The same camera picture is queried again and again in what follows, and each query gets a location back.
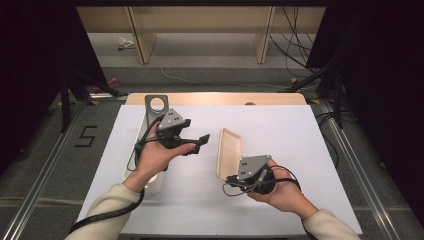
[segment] sleeve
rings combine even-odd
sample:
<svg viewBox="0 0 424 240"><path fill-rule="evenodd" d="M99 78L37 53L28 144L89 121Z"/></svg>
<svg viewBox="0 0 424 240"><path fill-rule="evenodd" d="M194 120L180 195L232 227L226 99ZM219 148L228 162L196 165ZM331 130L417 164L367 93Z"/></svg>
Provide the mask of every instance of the sleeve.
<svg viewBox="0 0 424 240"><path fill-rule="evenodd" d="M139 200L140 193L133 192L122 184L113 185L112 188L99 196L87 212L87 217L112 212L125 208ZM90 239L90 240L108 240L117 239L122 228L127 223L130 214L120 217L102 220L91 223L80 229L77 229L66 240Z"/></svg>
<svg viewBox="0 0 424 240"><path fill-rule="evenodd" d="M343 221L326 209L321 209L303 221L305 230L319 240L360 239Z"/></svg>

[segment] person's right hand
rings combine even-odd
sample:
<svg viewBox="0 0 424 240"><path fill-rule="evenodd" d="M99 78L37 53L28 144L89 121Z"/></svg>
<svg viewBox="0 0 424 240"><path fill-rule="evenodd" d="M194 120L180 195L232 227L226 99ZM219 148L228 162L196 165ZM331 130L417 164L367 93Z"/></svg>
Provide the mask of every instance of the person's right hand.
<svg viewBox="0 0 424 240"><path fill-rule="evenodd" d="M267 164L270 167L278 165L274 160L269 160ZM272 167L271 169L276 179L291 178L290 173L283 168ZM268 203L282 212L293 212L302 220L318 211L292 182L278 182L274 190L266 195L255 192L249 192L247 195L258 202Z"/></svg>

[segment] round hole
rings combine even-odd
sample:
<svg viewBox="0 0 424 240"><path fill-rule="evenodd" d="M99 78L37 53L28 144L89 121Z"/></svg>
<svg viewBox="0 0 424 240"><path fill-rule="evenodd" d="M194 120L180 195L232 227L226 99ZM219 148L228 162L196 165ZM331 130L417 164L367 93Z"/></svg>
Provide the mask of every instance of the round hole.
<svg viewBox="0 0 424 240"><path fill-rule="evenodd" d="M150 108L155 112L161 112L165 108L165 102L161 98L150 100Z"/></svg>

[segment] table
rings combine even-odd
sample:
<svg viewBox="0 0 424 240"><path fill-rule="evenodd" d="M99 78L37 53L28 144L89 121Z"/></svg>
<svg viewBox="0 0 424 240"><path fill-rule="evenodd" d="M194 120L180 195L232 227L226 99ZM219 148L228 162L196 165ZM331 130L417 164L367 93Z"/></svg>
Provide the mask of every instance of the table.
<svg viewBox="0 0 424 240"><path fill-rule="evenodd" d="M137 104L143 104L145 95L131 94L127 105L121 108L79 219L85 216L98 195L123 180L128 156L145 112L143 105ZM132 212L122 234L155 237L305 234L300 219L294 214L281 213L247 196L230 198L224 195L223 182L216 176L218 134L223 127L242 135L243 155L271 154L277 163L296 174L303 193L312 202L330 209L358 234L362 233L312 111L302 95L167 95L170 107L192 120L182 136L210 133L211 138L198 155L177 157L171 162L162 190L145 196L140 207ZM247 102L256 106L243 106Z"/></svg>

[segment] floor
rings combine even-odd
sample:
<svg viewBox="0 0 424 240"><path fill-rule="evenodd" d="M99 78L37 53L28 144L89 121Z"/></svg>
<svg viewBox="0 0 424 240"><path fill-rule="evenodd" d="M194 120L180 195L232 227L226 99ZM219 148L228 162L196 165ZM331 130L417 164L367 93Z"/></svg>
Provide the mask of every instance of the floor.
<svg viewBox="0 0 424 240"><path fill-rule="evenodd" d="M106 77L121 79L121 85L116 89L122 92L184 92L187 89L275 92L290 87L292 78L301 80L310 74L293 61L286 61L272 42L268 46L266 62L257 64L249 34L159 34L153 56L145 65L139 63L134 49L118 50L120 37L132 40L131 34L90 34ZM305 47L312 44L309 37L300 36ZM281 35L273 35L273 38L284 50L287 49L287 42ZM298 48L292 46L289 53L303 61ZM314 100L316 84L302 89L301 93L306 99ZM31 214L22 220L23 227L17 236L20 236L19 239L63 239L66 236L90 188L90 179L96 172L119 107L125 104L124 99L93 101L88 105L75 103L72 106L72 130L64 136L60 133L59 102L57 99L51 105L51 114L46 116L31 144L26 147L29 157L17 159L0 178L2 236L25 203L24 200L28 199L28 193L34 190L34 183L40 180L40 172L47 173L44 176L46 181L35 199L36 204L30 209ZM310 102L316 115L325 111L325 102ZM339 155L337 172L362 226L364 234L361 239L424 239L422 226L390 175L377 164L378 155L360 123L352 113L345 113L343 132L378 200L390 216L397 237L388 238L384 234L331 124L331 121L324 122L322 132L335 146L336 150L328 144L335 161ZM86 136L95 136L94 140L90 143L81 138L83 132ZM63 146L57 145L58 139L65 140ZM55 156L57 161L53 162L52 169L43 168Z"/></svg>

